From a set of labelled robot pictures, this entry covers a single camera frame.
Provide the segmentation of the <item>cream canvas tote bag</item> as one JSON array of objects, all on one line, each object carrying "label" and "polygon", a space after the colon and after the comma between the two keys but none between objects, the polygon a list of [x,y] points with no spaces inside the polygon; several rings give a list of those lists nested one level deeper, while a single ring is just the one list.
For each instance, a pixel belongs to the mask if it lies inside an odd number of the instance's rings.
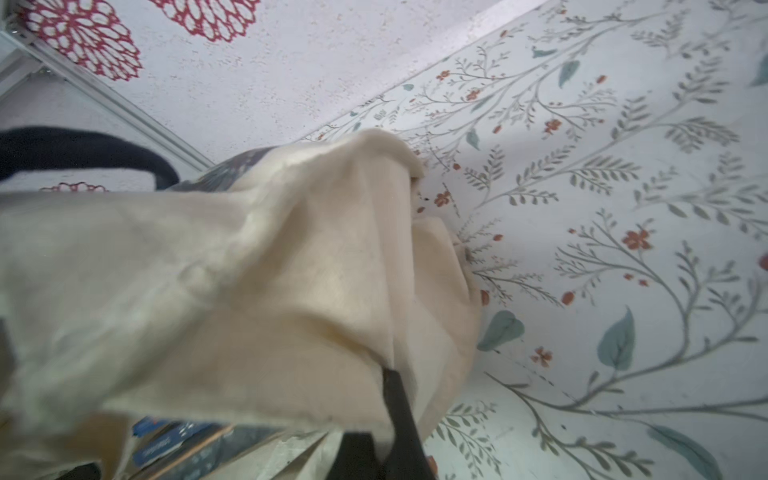
[{"label": "cream canvas tote bag", "polygon": [[312,444],[286,479],[327,479],[345,432],[386,454],[382,370],[424,440],[471,370],[471,253],[416,214],[424,171],[365,130],[255,149],[196,181],[137,145],[6,131],[1,171],[131,169],[151,192],[1,196],[1,475],[120,479],[142,416],[269,427]]}]

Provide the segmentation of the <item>stack of blue books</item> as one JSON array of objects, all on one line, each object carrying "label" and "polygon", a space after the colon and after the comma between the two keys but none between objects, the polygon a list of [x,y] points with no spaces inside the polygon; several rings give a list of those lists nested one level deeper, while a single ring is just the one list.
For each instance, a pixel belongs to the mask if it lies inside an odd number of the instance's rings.
[{"label": "stack of blue books", "polygon": [[131,457],[128,479],[202,479],[281,431],[269,427],[173,423]]}]

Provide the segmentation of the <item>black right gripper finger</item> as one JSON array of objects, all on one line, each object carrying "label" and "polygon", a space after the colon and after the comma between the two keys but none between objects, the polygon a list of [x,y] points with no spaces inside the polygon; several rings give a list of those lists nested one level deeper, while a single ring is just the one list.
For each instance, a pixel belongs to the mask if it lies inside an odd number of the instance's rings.
[{"label": "black right gripper finger", "polygon": [[402,378],[382,370],[383,400],[394,427],[394,441],[386,454],[375,451],[370,433],[345,432],[326,478],[331,479],[434,479],[411,413]]}]

